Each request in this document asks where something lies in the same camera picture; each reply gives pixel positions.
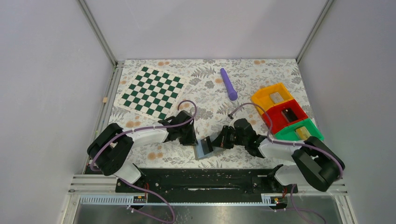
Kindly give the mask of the grey card holder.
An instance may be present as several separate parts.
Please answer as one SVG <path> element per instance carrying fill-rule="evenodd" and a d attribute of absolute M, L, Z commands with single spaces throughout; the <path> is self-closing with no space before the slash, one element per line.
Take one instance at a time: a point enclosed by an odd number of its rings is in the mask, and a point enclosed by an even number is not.
<path fill-rule="evenodd" d="M 224 148 L 213 146 L 213 140 L 214 138 L 212 136 L 207 136 L 199 140 L 197 145 L 193 146 L 195 160 L 206 159 L 225 151 Z"/>

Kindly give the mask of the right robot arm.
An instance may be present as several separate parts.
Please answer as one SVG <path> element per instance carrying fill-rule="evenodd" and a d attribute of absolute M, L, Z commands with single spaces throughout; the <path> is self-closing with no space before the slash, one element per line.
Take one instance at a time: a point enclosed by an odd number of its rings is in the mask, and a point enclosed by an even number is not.
<path fill-rule="evenodd" d="M 307 183 L 314 189 L 326 192 L 339 180 L 345 169 L 343 161 L 319 138 L 280 141 L 257 134 L 246 119 L 238 119 L 232 126 L 223 126 L 219 133 L 201 140 L 207 152 L 243 146 L 254 157 L 278 158 L 294 165 L 278 165 L 268 175 L 269 189 L 280 192 L 290 184 Z"/>

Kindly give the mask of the black VIP card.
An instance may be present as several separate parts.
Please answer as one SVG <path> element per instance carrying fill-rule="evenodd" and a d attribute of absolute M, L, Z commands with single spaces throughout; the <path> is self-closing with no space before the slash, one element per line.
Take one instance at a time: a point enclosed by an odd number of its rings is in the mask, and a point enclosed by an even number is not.
<path fill-rule="evenodd" d="M 201 151 L 204 155 L 213 152 L 212 141 L 209 136 L 204 139 L 201 139 L 199 144 L 202 148 Z"/>

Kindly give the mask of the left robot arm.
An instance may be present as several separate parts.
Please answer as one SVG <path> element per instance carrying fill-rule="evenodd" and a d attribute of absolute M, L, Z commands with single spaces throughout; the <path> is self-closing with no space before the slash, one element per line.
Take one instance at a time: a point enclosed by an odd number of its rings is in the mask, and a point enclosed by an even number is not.
<path fill-rule="evenodd" d="M 91 143 L 87 154 L 92 160 L 93 171 L 100 171 L 105 176 L 114 175 L 127 182 L 132 191 L 138 192 L 144 188 L 145 180 L 137 166 L 127 161 L 129 152 L 145 145 L 175 140 L 183 146 L 198 143 L 193 115 L 185 110 L 142 129 L 123 131 L 118 124 L 111 123 Z"/>

